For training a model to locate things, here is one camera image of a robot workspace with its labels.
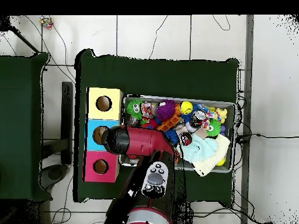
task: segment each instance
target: gray plastic bin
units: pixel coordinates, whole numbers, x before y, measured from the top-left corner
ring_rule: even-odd
[[[125,109],[128,105],[128,102],[134,99],[140,99],[144,102],[162,102],[165,99],[174,100],[175,103],[181,103],[183,101],[188,101],[191,103],[197,104],[205,104],[208,107],[219,107],[221,109],[227,109],[227,118],[223,125],[225,126],[225,136],[231,141],[228,150],[227,150],[227,157],[226,161],[222,166],[216,166],[212,169],[211,172],[215,173],[228,173],[232,170],[234,166],[234,157],[235,157],[235,138],[236,138],[236,122],[237,122],[237,105],[235,103],[230,102],[222,102],[222,101],[208,101],[208,100],[193,100],[193,99],[180,99],[180,98],[170,98],[170,97],[159,97],[159,96],[132,96],[126,95],[123,98],[123,108],[122,113],[125,115]],[[123,118],[122,124],[126,124],[126,121]],[[136,160],[129,160],[126,156],[120,155],[119,156],[120,164],[124,166],[136,166]],[[184,162],[185,170],[193,170],[193,166],[189,162]],[[182,161],[179,161],[175,169],[181,169],[183,167]]]

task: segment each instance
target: blue block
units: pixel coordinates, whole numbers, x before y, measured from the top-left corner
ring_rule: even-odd
[[[88,120],[87,123],[87,150],[88,151],[105,151],[105,147],[103,145],[99,145],[95,143],[92,138],[93,131],[95,128],[99,126],[106,126],[111,128],[115,125],[119,125],[119,122],[116,120]]]

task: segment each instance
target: light blue plush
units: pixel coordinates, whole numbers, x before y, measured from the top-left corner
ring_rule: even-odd
[[[88,151],[105,151],[105,147],[103,145],[97,144],[93,138],[92,134],[95,128],[99,126],[107,126],[111,128],[112,126],[118,125],[119,122],[116,120],[91,120],[88,119],[87,123],[87,150]]]
[[[183,158],[188,162],[200,162],[212,156],[217,150],[217,143],[212,138],[202,139],[192,134],[192,143],[188,146],[182,146]]]

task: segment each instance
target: dark green table cover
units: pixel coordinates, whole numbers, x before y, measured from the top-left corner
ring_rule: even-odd
[[[41,160],[43,52],[30,58],[0,56],[0,199],[44,201]]]
[[[121,167],[115,183],[82,181],[87,87],[115,88],[124,94],[222,102],[236,102],[237,97],[236,59],[215,62],[141,60],[111,55],[95,57],[92,50],[87,49],[77,55],[75,68],[75,145],[79,144],[79,155],[78,159],[74,158],[74,178],[77,180],[74,183],[74,199],[78,201],[116,198],[132,169]],[[222,201],[231,205],[232,172],[209,173],[200,177],[193,171],[187,171],[186,185],[188,201]]]

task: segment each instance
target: shape sorter box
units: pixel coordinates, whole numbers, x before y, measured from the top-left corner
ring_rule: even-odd
[[[108,127],[111,128],[115,125],[119,125],[119,121],[116,120],[87,120],[87,146],[86,150],[88,151],[106,151],[105,147],[103,145],[97,144],[93,140],[93,131],[97,127]]]
[[[87,118],[96,120],[120,120],[123,93],[119,89],[88,87],[88,102],[86,102]],[[98,102],[104,99],[109,104],[108,110],[101,110]]]
[[[107,169],[103,173],[96,172],[96,163],[104,161]],[[118,156],[108,151],[86,151],[84,158],[85,174],[82,180],[84,182],[114,183],[119,174]]]

